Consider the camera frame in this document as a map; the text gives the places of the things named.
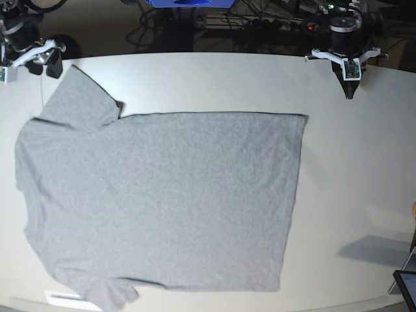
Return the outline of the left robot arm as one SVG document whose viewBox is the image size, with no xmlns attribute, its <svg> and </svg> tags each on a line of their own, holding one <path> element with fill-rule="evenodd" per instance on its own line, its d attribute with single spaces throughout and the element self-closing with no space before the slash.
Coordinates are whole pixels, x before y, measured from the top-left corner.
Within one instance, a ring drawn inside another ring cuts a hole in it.
<svg viewBox="0 0 416 312">
<path fill-rule="evenodd" d="M 317 1 L 321 14 L 303 19 L 302 30 L 315 36 L 330 36 L 330 47 L 314 48 L 305 60 L 328 60 L 346 99 L 352 99 L 370 59 L 388 59 L 372 37 L 376 19 L 359 1 Z"/>
</svg>

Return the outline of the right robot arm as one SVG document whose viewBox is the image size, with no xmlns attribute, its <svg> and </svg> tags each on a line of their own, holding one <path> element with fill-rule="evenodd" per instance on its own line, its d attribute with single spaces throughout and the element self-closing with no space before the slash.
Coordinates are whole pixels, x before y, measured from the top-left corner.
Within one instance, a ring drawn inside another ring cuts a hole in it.
<svg viewBox="0 0 416 312">
<path fill-rule="evenodd" d="M 27 68 L 33 75 L 46 72 L 58 79 L 62 75 L 63 43 L 41 37 L 38 24 L 44 15 L 62 7 L 40 7 L 32 1 L 1 1 L 1 82 L 11 83 L 18 78 L 18 68 Z"/>
</svg>

